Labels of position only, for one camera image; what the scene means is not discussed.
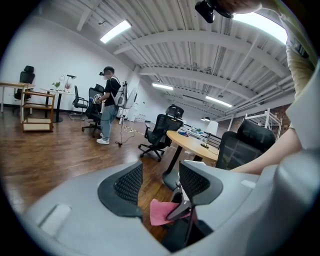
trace jeans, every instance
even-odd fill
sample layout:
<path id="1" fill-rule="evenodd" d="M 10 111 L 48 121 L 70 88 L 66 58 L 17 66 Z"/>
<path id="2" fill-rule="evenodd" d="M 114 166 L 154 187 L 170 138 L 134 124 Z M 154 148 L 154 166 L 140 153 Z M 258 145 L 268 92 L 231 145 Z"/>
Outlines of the jeans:
<path id="1" fill-rule="evenodd" d="M 118 107 L 115 105 L 105 106 L 103 109 L 100 126 L 104 141 L 108 141 L 110 138 L 112 122 L 115 120 L 117 113 Z"/>

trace round table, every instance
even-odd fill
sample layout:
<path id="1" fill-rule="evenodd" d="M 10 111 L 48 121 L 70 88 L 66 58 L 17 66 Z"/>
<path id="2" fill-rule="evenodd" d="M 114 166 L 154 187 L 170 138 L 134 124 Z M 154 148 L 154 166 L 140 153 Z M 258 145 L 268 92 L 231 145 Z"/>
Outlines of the round table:
<path id="1" fill-rule="evenodd" d="M 60 123 L 62 122 L 64 119 L 62 117 L 59 117 L 59 112 L 60 112 L 60 102 L 61 102 L 61 96 L 62 94 L 67 94 L 67 95 L 74 95 L 72 92 L 67 92 L 67 91 L 63 91 L 63 90 L 55 90 L 55 89 L 46 89 L 46 88 L 40 88 L 43 91 L 46 91 L 47 94 L 53 93 L 53 94 L 59 94 L 58 97 L 58 102 L 56 104 L 56 112 L 55 112 L 55 118 L 53 119 L 54 123 Z M 49 102 L 49 97 L 46 97 L 45 100 L 45 104 L 47 105 Z M 48 113 L 47 111 L 45 111 L 44 117 L 47 118 L 48 117 Z"/>
<path id="2" fill-rule="evenodd" d="M 194 137 L 186 137 L 179 134 L 177 131 L 168 130 L 166 135 L 178 145 L 178 148 L 175 151 L 175 154 L 172 158 L 172 161 L 168 167 L 168 169 L 163 173 L 162 178 L 163 182 L 170 188 L 171 190 L 175 190 L 177 187 L 176 181 L 178 178 L 178 170 L 173 169 L 174 165 L 181 153 L 181 150 L 184 148 L 187 151 L 190 151 L 194 154 L 194 161 L 201 161 L 202 159 L 206 160 L 218 160 L 219 150 L 215 147 L 208 145 L 209 148 L 205 148 L 201 146 L 202 141 L 196 139 Z"/>

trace person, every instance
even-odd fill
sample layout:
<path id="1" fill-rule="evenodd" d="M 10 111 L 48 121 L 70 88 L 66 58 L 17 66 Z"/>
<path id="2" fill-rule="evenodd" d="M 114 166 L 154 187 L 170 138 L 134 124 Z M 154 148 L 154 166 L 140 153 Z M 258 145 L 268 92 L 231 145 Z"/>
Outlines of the person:
<path id="1" fill-rule="evenodd" d="M 96 103 L 105 101 L 100 122 L 102 130 L 100 136 L 102 138 L 96 140 L 96 142 L 98 142 L 99 144 L 104 145 L 108 145 L 110 143 L 112 122 L 114 121 L 119 110 L 119 107 L 115 105 L 115 100 L 111 95 L 113 94 L 113 96 L 115 97 L 117 93 L 119 93 L 118 91 L 121 87 L 119 80 L 114 75 L 115 69 L 112 66 L 106 66 L 103 69 L 103 78 L 107 80 L 104 89 L 105 94 L 96 101 Z"/>
<path id="2" fill-rule="evenodd" d="M 288 39 L 286 53 L 295 88 L 295 99 L 302 93 L 317 64 L 318 55 L 308 41 L 304 28 L 280 0 L 216 0 L 228 14 L 246 14 L 266 8 L 276 12 L 285 28 Z M 270 165 L 277 165 L 285 157 L 302 149 L 292 125 L 263 155 L 233 169 L 233 172 L 261 174 Z"/>

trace white sneaker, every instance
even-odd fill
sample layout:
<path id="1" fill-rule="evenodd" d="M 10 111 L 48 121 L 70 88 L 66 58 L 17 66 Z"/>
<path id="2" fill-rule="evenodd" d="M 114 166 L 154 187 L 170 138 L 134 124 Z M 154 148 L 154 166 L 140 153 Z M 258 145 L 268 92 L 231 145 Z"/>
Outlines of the white sneaker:
<path id="1" fill-rule="evenodd" d="M 96 142 L 98 142 L 99 144 L 105 144 L 105 145 L 109 144 L 109 140 L 104 140 L 102 138 L 98 138 Z"/>

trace fluorescent light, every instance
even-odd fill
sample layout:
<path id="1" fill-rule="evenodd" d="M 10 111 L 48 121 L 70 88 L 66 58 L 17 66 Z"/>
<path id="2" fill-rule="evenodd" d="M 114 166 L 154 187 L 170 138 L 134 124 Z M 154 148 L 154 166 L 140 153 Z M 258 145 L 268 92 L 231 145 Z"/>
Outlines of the fluorescent light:
<path id="1" fill-rule="evenodd" d="M 171 86 L 166 86 L 166 85 L 163 85 L 163 84 L 158 84 L 158 83 L 153 83 L 152 84 L 154 87 L 159 87 L 159 88 L 162 88 L 162 89 L 166 89 L 166 90 L 171 90 L 173 91 L 173 87 Z"/>
<path id="2" fill-rule="evenodd" d="M 206 96 L 205 98 L 206 98 L 207 100 L 214 101 L 214 102 L 220 103 L 220 104 L 222 104 L 222 105 L 225 105 L 225 106 L 227 106 L 227 107 L 229 107 L 229 108 L 232 107 L 232 105 L 230 105 L 230 104 L 228 104 L 228 103 L 225 103 L 225 102 L 223 102 L 223 101 L 221 101 L 221 100 L 218 100 L 218 99 L 216 99 L 216 98 L 211 98 L 211 97 L 209 97 L 209 96 Z"/>
<path id="3" fill-rule="evenodd" d="M 247 14 L 237 14 L 233 19 L 261 29 L 279 39 L 284 44 L 286 44 L 287 42 L 288 35 L 286 30 L 282 26 L 260 14 L 257 14 L 255 12 Z"/>
<path id="4" fill-rule="evenodd" d="M 111 29 L 108 33 L 106 33 L 100 39 L 100 41 L 106 43 L 130 27 L 131 27 L 131 24 L 128 21 L 124 20 L 121 23 L 119 23 L 118 25 L 116 25 L 113 29 Z"/>

